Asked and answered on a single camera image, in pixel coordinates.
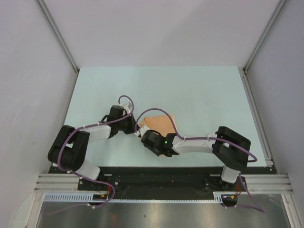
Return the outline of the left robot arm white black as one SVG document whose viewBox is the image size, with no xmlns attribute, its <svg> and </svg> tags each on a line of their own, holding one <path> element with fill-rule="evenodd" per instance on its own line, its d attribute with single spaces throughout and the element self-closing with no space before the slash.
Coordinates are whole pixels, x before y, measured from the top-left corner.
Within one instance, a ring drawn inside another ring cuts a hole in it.
<svg viewBox="0 0 304 228">
<path fill-rule="evenodd" d="M 72 171 L 88 178 L 88 184 L 95 190 L 101 189 L 105 178 L 100 168 L 86 160 L 88 144 L 114 137 L 119 131 L 134 133 L 135 119 L 131 111 L 133 105 L 113 105 L 110 113 L 92 126 L 83 126 L 80 130 L 64 125 L 54 140 L 47 159 L 66 171 Z"/>
</svg>

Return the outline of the orange cloth napkin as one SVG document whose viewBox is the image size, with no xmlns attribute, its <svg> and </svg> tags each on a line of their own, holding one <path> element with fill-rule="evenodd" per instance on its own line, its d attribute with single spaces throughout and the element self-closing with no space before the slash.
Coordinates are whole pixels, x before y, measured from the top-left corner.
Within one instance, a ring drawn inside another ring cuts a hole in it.
<svg viewBox="0 0 304 228">
<path fill-rule="evenodd" d="M 147 126 L 151 130 L 159 132 L 163 137 L 169 133 L 175 133 L 170 118 L 166 115 L 145 117 L 139 124 L 140 127 Z"/>
</svg>

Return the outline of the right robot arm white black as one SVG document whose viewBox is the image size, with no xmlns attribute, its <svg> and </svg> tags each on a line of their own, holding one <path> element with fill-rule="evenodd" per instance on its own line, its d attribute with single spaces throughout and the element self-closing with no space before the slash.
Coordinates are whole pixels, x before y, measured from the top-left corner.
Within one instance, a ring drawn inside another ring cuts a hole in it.
<svg viewBox="0 0 304 228">
<path fill-rule="evenodd" d="M 235 187 L 239 174 L 247 168 L 251 141 L 237 132 L 221 126 L 205 137 L 180 138 L 176 133 L 162 136 L 147 126 L 139 129 L 141 143 L 155 155 L 172 157 L 189 152 L 214 154 L 223 164 L 221 176 L 215 188 L 231 190 Z"/>
</svg>

